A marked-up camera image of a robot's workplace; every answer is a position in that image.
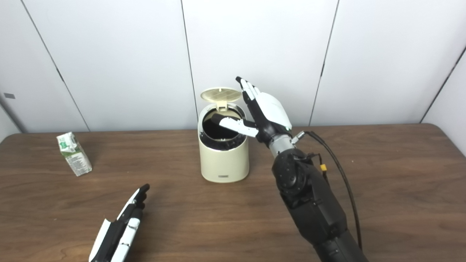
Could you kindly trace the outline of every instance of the juice box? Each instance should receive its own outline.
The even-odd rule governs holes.
[[[73,132],[57,136],[57,140],[60,146],[60,152],[65,157],[76,176],[92,171],[89,158],[86,153],[84,153],[84,150],[75,138]]]

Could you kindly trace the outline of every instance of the black cable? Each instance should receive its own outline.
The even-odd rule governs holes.
[[[320,136],[318,136],[313,131],[311,131],[311,132],[305,131],[304,133],[309,135],[310,137],[314,138],[317,142],[319,142],[321,145],[323,145],[323,147],[325,147],[325,149],[329,152],[330,156],[333,158],[333,161],[335,161],[335,164],[336,164],[338,170],[340,171],[340,174],[342,175],[343,181],[345,182],[346,189],[348,190],[348,195],[350,197],[349,199],[351,201],[351,206],[353,208],[354,220],[355,220],[355,223],[356,223],[357,242],[358,242],[359,248],[362,250],[363,249],[363,240],[362,240],[362,237],[361,237],[361,226],[359,225],[359,216],[357,214],[356,202],[354,201],[353,192],[351,190],[350,183],[348,182],[348,178],[346,177],[345,171],[343,170],[342,165],[338,161],[338,158],[336,158],[336,155],[332,152],[330,147],[325,143],[325,141]]]
[[[314,154],[314,153],[311,153],[311,154],[308,154],[308,157],[309,158],[313,158],[314,156],[318,156],[319,157],[319,162],[320,162],[320,166],[322,168],[322,155],[320,154]],[[327,170],[322,170],[322,176],[323,176],[323,179],[325,180],[325,182],[327,182],[328,186],[330,187],[330,183],[329,183],[329,178],[327,177]]]

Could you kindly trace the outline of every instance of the open lid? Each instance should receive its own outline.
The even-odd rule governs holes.
[[[217,111],[227,111],[227,103],[234,102],[241,97],[241,92],[230,87],[214,87],[204,90],[201,98],[217,104]]]

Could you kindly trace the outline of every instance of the cream trash can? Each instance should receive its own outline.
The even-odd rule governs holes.
[[[241,92],[228,87],[207,89],[201,98],[211,102],[199,115],[198,138],[202,176],[211,182],[230,183],[244,179],[249,173],[247,136],[212,122],[217,113],[246,120],[244,111],[232,102]]]

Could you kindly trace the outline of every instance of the robotic arm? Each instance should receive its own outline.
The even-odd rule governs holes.
[[[237,77],[243,99],[255,123],[215,114],[212,121],[256,137],[275,157],[272,173],[280,196],[300,234],[313,245],[323,262],[368,262],[351,236],[346,215],[311,158],[295,147],[304,136],[291,135],[291,123],[281,103],[262,93],[248,81]]]
[[[149,184],[137,189],[114,222],[103,221],[89,255],[89,262],[123,262],[132,245],[145,207]]]

